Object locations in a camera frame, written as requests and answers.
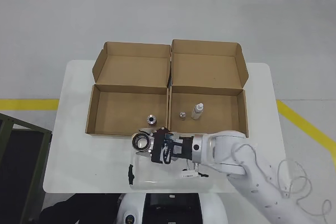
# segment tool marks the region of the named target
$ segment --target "open cardboard box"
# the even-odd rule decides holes
[[[249,135],[245,92],[248,70],[238,43],[173,40],[169,124],[180,133],[238,130]],[[198,120],[190,115],[202,102]],[[181,120],[179,113],[186,112]]]
[[[92,87],[86,133],[132,135],[149,127],[167,127],[167,81],[170,46],[160,44],[105,43],[92,69]]]

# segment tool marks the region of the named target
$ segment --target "small bottle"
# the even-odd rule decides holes
[[[202,112],[203,112],[203,104],[202,103],[196,104],[196,106],[192,110],[192,118],[194,120],[198,119],[201,116]]]

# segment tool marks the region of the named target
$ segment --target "yellow tape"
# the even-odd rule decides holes
[[[281,115],[291,121],[294,125],[300,128],[303,132],[305,132],[308,136],[317,141],[330,152],[336,169],[336,142],[315,128],[310,122],[305,120],[302,116],[298,115],[283,102],[277,100],[276,103],[278,106],[278,111]]]
[[[0,99],[0,110],[57,110],[58,99]]]

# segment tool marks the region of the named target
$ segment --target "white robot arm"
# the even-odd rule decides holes
[[[257,160],[255,149],[247,144],[244,134],[224,131],[203,135],[200,142],[200,163],[226,173],[236,190],[270,223],[314,223],[295,201],[288,198],[288,193],[278,189],[276,172],[263,158]]]
[[[137,143],[143,137],[147,144],[139,146]],[[132,143],[138,153],[150,153],[152,162],[169,164],[171,160],[185,158],[225,173],[236,190],[271,224],[315,223],[290,198],[287,186],[278,182],[273,167],[261,156],[257,159],[255,149],[240,132],[227,130],[187,137],[162,128],[153,133],[141,131],[133,136]]]

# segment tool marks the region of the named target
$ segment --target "white table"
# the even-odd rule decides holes
[[[228,180],[221,178],[221,174],[213,170],[207,171],[211,176],[203,180],[211,184],[209,189],[190,185],[181,189],[167,187],[132,190],[128,184],[128,166],[132,152],[130,138],[91,136],[85,133],[91,88],[94,84],[94,62],[72,60],[67,64],[44,179],[46,192],[236,192]],[[244,89],[249,142],[256,147],[258,156],[264,156],[277,167],[280,160],[285,159],[285,150],[270,69],[264,63],[248,63],[247,67],[249,79]],[[287,169],[283,170],[282,178],[288,180]]]

